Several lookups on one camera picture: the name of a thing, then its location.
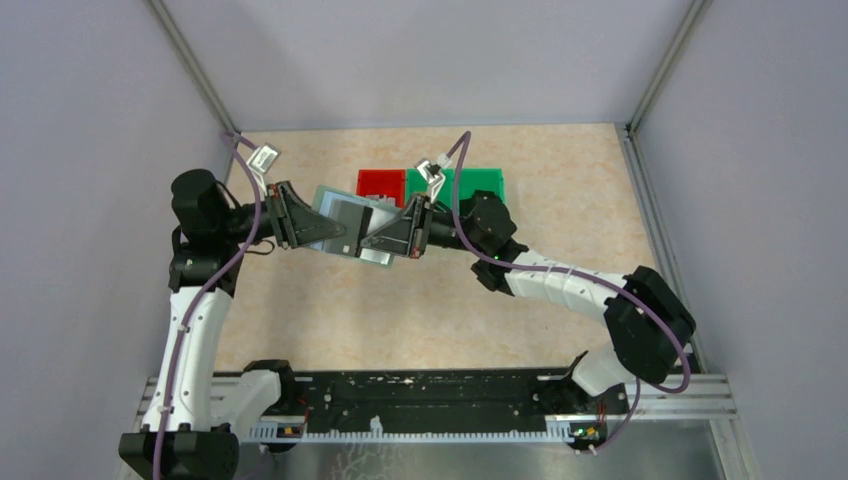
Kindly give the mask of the silver credit card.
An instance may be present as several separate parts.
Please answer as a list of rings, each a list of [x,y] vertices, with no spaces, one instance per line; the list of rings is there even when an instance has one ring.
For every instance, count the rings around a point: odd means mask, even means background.
[[[378,228],[392,220],[400,209],[387,204],[379,204],[372,207],[371,217],[366,228],[366,233],[371,234]],[[394,256],[390,253],[374,250],[361,245],[359,258],[364,262],[370,262],[381,267],[389,268]]]

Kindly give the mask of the sage green card holder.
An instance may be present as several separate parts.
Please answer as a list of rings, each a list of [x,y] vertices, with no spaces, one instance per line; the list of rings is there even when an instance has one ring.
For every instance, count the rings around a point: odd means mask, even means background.
[[[331,204],[333,203],[334,200],[346,200],[346,201],[350,201],[352,203],[367,205],[367,206],[370,206],[370,207],[373,207],[373,206],[376,206],[376,205],[379,205],[379,204],[387,204],[387,203],[379,202],[377,200],[357,196],[357,195],[354,195],[352,193],[348,193],[348,192],[333,189],[333,188],[330,188],[330,187],[327,187],[327,186],[324,186],[324,185],[320,185],[316,189],[315,198],[314,198],[314,201],[313,201],[313,209],[316,210],[318,213],[320,213],[324,216],[327,216],[330,219],[333,219],[330,215],[330,209],[331,209]],[[328,252],[325,251],[325,245],[326,245],[327,241],[328,240],[324,240],[324,241],[312,244],[311,248],[318,250],[318,251],[321,251],[323,253],[328,253]],[[341,257],[345,257],[345,258],[348,258],[348,259],[355,259],[355,260],[358,260],[360,262],[364,262],[359,257],[348,257],[348,256],[342,256],[342,255],[336,255],[336,256],[341,256]]]

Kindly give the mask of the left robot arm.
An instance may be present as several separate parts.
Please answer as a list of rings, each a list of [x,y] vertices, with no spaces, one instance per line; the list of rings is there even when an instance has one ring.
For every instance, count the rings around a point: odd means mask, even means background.
[[[279,359],[250,362],[234,389],[212,404],[215,356],[247,250],[266,239],[298,248],[345,232],[289,182],[268,192],[232,205],[208,170],[189,170],[172,182],[178,226],[171,238],[166,347],[141,426],[119,442],[120,458],[143,479],[231,479],[239,447],[263,414],[306,408],[289,362]]]

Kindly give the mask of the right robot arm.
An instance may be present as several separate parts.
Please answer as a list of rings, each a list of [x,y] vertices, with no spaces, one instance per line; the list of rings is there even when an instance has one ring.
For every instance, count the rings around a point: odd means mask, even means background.
[[[564,401],[576,412],[590,411],[609,388],[634,379],[664,390],[675,367],[683,378],[674,390],[687,388],[691,366],[684,347],[696,323],[656,270],[608,274],[557,262],[514,240],[516,231],[492,191],[475,191],[458,211],[443,211],[416,194],[359,244],[411,259],[429,246],[466,251],[476,256],[471,270],[487,290],[546,300],[602,323],[609,343],[580,355],[563,385]]]

